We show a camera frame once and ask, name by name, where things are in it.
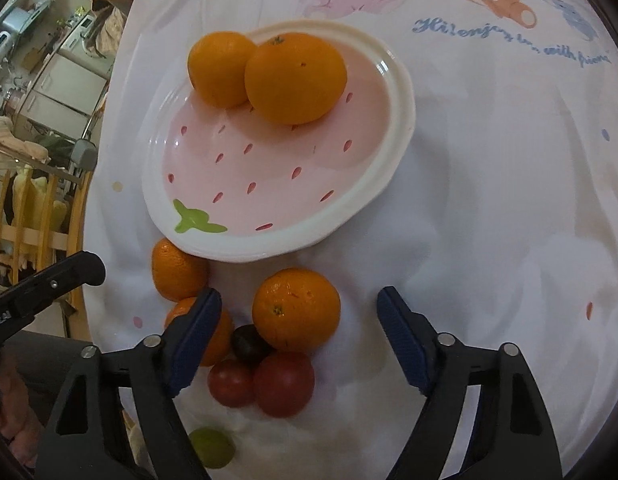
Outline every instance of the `gray pants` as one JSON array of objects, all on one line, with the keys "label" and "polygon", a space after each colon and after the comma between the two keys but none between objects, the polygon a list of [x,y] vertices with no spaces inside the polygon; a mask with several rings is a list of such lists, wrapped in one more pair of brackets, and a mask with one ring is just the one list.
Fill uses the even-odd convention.
[{"label": "gray pants", "polygon": [[29,392],[29,405],[46,425],[55,399],[80,351],[89,343],[21,330],[5,343]]}]

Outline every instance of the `orange fruit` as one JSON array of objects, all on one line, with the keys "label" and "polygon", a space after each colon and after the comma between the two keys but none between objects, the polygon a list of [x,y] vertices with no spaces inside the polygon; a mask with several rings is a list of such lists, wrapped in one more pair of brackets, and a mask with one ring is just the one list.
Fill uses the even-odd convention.
[{"label": "orange fruit", "polygon": [[321,274],[285,269],[256,292],[253,323],[273,348],[310,352],[327,341],[340,322],[340,296]]},{"label": "orange fruit", "polygon": [[163,298],[180,301],[197,296],[207,285],[209,262],[183,253],[167,238],[151,251],[153,285]]},{"label": "orange fruit", "polygon": [[244,85],[251,105],[266,120],[304,124],[336,105],[347,85],[347,68],[326,41],[289,32],[256,49],[244,71]]},{"label": "orange fruit", "polygon": [[[184,316],[196,302],[196,298],[186,298],[179,301],[173,307],[164,320],[164,328],[167,328],[171,321],[178,316]],[[226,309],[220,313],[220,321],[215,327],[214,335],[209,339],[209,344],[205,353],[202,355],[200,366],[214,366],[227,357],[231,350],[231,334],[233,333],[233,320]]]},{"label": "orange fruit", "polygon": [[216,108],[232,108],[247,100],[244,67],[256,44],[237,32],[212,32],[189,51],[189,79],[201,99]]}]

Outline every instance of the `blue gripper pad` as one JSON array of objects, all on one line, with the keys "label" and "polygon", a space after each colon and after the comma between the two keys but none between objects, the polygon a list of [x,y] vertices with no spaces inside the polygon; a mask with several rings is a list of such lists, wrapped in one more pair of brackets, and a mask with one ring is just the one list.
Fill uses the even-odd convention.
[{"label": "blue gripper pad", "polygon": [[191,310],[176,317],[163,334],[164,381],[167,393],[175,397],[193,381],[202,355],[220,321],[223,301],[217,290],[203,290]]},{"label": "blue gripper pad", "polygon": [[378,293],[376,309],[407,382],[428,396],[436,376],[436,331],[427,318],[409,309],[393,286]]}]

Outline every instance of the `red tomato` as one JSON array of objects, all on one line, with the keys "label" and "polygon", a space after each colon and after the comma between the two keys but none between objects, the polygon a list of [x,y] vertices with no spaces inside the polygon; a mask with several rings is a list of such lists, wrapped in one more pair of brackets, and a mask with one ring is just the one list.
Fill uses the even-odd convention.
[{"label": "red tomato", "polygon": [[297,415],[313,395],[311,360],[298,352],[275,352],[256,368],[253,386],[256,403],[268,416]]},{"label": "red tomato", "polygon": [[242,408],[254,400],[253,371],[238,361],[222,361],[211,368],[209,393],[227,408]]}]

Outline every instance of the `dark purple fruit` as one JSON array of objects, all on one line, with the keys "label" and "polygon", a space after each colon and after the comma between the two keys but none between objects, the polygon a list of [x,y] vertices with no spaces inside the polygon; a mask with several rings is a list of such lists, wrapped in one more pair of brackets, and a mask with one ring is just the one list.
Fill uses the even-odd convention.
[{"label": "dark purple fruit", "polygon": [[231,349],[238,361],[249,366],[258,366],[273,352],[273,347],[260,337],[253,325],[242,325],[233,331]]}]

